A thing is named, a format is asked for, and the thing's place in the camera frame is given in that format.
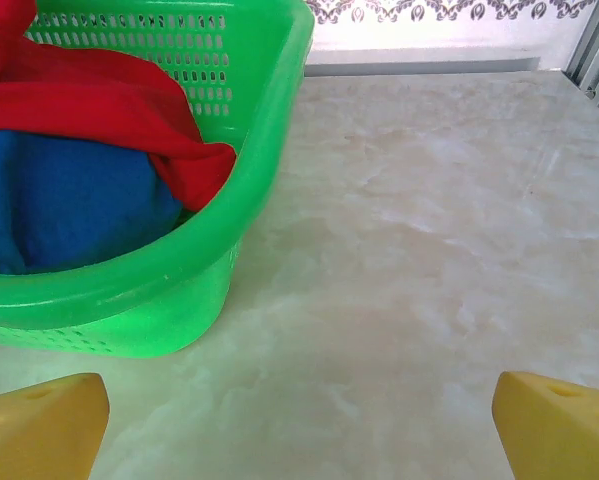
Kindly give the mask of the aluminium frame rail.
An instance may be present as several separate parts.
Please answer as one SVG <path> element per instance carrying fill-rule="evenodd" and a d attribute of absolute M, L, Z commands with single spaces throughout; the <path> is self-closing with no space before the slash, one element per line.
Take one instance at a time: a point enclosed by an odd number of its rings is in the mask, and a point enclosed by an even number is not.
<path fill-rule="evenodd" d="M 349 77 L 386 75 L 457 75 L 535 71 L 539 57 L 500 60 L 444 62 L 390 62 L 307 65 L 306 77 Z"/>

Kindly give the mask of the blue cloth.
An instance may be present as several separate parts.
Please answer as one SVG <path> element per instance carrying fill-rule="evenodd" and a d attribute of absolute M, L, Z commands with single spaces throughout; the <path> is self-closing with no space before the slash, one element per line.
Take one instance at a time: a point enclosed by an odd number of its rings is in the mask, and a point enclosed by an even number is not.
<path fill-rule="evenodd" d="M 143 152 L 0 130 L 0 274 L 109 260 L 170 232 L 181 210 Z"/>

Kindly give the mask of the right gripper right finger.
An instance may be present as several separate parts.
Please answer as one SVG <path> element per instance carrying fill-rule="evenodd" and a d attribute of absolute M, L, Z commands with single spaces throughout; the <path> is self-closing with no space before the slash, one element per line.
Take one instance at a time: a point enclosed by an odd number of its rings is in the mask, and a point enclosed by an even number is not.
<path fill-rule="evenodd" d="M 515 480 L 599 480 L 598 389 L 504 372 L 492 416 Z"/>

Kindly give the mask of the red printed t-shirt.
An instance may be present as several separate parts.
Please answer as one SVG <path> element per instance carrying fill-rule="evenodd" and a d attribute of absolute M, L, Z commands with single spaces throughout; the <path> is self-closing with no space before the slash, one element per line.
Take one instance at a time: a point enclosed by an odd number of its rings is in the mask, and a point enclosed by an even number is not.
<path fill-rule="evenodd" d="M 33 42 L 24 33 L 36 13 L 35 0 L 0 0 L 0 130 L 144 152 L 187 209 L 206 206 L 236 153 L 203 141 L 182 88 L 140 58 Z"/>

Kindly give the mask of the green plastic basket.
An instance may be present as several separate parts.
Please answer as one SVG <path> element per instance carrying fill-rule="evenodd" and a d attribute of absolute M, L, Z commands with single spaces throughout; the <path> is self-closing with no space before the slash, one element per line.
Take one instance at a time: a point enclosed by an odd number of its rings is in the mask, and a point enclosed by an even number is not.
<path fill-rule="evenodd" d="M 233 146 L 210 204 L 156 242 L 77 270 L 0 275 L 0 345 L 150 358 L 218 317 L 244 233 L 265 206 L 312 43 L 304 0 L 36 0 L 30 40 L 158 64 L 202 137 Z"/>

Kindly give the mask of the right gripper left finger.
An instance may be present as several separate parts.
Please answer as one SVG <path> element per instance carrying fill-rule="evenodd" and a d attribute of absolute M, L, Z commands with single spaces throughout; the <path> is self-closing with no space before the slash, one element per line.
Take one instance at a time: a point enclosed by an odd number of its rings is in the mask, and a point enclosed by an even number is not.
<path fill-rule="evenodd" d="M 109 413 L 97 373 L 0 394 L 0 480 L 88 480 Z"/>

